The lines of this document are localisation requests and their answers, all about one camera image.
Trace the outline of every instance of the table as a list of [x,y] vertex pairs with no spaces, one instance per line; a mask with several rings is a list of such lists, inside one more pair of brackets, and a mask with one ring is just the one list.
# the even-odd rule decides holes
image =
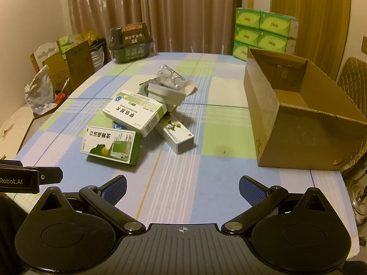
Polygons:
[[[196,147],[175,154],[154,130],[143,138],[137,166],[80,153],[84,128],[120,88],[138,91],[166,64],[196,82],[197,92],[175,114],[194,135]],[[24,166],[59,166],[63,192],[100,186],[124,174],[128,188],[116,205],[144,223],[217,223],[219,227],[250,205],[241,197],[239,180],[249,175],[270,187],[304,193],[319,187],[346,226],[359,252],[357,227],[339,172],[261,168],[257,166],[248,105],[243,88],[245,62],[232,56],[159,53],[139,61],[114,60],[84,82],[42,125],[16,159]],[[41,187],[41,193],[47,187]],[[11,194],[30,211],[40,195]]]

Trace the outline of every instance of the brown curtain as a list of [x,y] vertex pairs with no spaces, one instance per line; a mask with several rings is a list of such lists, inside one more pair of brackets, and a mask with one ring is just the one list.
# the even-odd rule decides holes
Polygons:
[[272,0],[271,11],[300,21],[295,55],[310,59],[335,80],[348,33],[350,0]]
[[160,52],[230,54],[241,0],[68,0],[74,33],[145,22]]

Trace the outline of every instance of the box barcode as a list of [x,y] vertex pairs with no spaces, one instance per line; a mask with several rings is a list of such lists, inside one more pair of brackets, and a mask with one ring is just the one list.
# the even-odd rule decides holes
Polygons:
[[159,117],[158,114],[155,114],[154,117],[152,118],[152,120],[147,124],[147,126],[145,127],[145,135],[147,136],[148,133],[153,129],[153,127],[155,125],[157,125],[157,123],[159,122]]

